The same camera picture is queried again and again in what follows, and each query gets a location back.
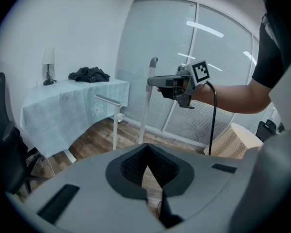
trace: wooden floor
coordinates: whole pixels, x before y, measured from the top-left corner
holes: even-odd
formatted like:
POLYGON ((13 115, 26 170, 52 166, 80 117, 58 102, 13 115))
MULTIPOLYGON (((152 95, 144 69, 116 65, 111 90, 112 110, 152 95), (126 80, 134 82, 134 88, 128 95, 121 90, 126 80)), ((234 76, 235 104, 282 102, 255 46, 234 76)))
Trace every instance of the wooden floor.
MULTIPOLYGON (((121 122, 118 125, 117 133, 117 148, 125 148, 137 143, 139 128, 132 124, 121 122)), ((113 120, 107 118, 89 128, 72 144, 69 150, 76 157, 77 161, 79 161, 83 158, 112 151, 112 142, 113 120)), ((202 150, 202 148, 182 143, 174 139, 163 138, 149 132, 145 132, 143 142, 163 144, 180 151, 201 152, 202 150)), ((54 176, 53 171, 55 174, 58 174, 70 165, 71 162, 66 155, 60 152, 48 158, 48 160, 39 161, 34 167, 32 174, 51 178, 54 176)), ((32 190, 36 189, 39 184, 40 183, 31 181, 32 190)), ((144 174, 142 187, 147 190, 149 209, 157 216, 157 206, 161 201, 162 189, 148 167, 144 174)), ((26 199, 26 193, 21 189, 20 194, 21 200, 24 201, 26 199)))

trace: lampshade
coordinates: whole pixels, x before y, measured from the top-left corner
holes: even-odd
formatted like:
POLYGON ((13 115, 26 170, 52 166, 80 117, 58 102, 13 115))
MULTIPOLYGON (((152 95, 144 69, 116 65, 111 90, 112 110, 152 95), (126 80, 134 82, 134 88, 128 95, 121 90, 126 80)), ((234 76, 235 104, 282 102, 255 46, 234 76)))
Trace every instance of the lampshade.
POLYGON ((44 50, 42 64, 55 64, 55 48, 47 47, 44 50))

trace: person's arm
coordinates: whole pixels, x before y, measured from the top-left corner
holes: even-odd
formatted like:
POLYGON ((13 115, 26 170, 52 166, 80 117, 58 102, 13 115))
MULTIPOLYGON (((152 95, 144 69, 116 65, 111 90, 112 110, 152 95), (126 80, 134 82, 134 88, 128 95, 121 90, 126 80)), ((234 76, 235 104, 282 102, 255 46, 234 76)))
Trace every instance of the person's arm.
MULTIPOLYGON (((214 85, 217 106, 226 111, 242 114, 258 113, 271 102, 268 94, 271 88, 252 80, 248 85, 214 85)), ((192 100, 213 105, 213 91, 207 84, 199 85, 192 100)))

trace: white wall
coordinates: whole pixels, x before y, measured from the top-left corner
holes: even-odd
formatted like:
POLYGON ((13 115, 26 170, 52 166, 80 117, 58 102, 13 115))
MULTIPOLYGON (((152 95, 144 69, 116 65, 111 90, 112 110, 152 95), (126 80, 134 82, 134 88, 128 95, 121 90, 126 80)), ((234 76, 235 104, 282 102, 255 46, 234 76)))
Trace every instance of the white wall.
MULTIPOLYGON (((247 14, 243 10, 241 10, 234 3, 229 2, 228 0, 189 0, 194 2, 199 2, 204 5, 208 5, 212 8, 215 8, 219 11, 224 12, 226 15, 229 15, 231 18, 234 18, 239 23, 244 25, 248 30, 250 30, 257 38, 259 38, 259 25, 260 25, 260 16, 263 12, 263 0, 252 0, 252 3, 255 3, 255 6, 252 7, 252 12, 247 14)), ((134 0, 124 0, 120 10, 120 16, 117 26, 117 33, 114 35, 113 42, 114 44, 120 46, 123 30, 125 27, 125 22, 129 14, 129 10, 131 8, 134 0)), ((114 64, 112 66, 116 66, 118 53, 116 55, 116 59, 114 59, 114 64)))
MULTIPOLYGON (((19 127, 28 88, 41 83, 42 56, 55 47, 55 75, 67 79, 80 67, 99 67, 113 76, 110 56, 123 0, 18 0, 0 26, 0 72, 7 82, 10 119, 19 127)), ((25 142, 32 147, 28 138, 25 142)))

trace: table lamp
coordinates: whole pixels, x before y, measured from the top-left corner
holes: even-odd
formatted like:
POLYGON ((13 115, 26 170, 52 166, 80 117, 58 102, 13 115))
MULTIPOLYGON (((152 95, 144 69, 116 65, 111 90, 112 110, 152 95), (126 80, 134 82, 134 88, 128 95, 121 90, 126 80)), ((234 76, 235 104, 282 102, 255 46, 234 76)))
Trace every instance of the table lamp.
POLYGON ((54 81, 57 82, 56 80, 52 79, 52 77, 49 74, 49 65, 55 64, 55 48, 45 48, 42 64, 48 65, 47 79, 43 82, 43 85, 53 84, 54 81))

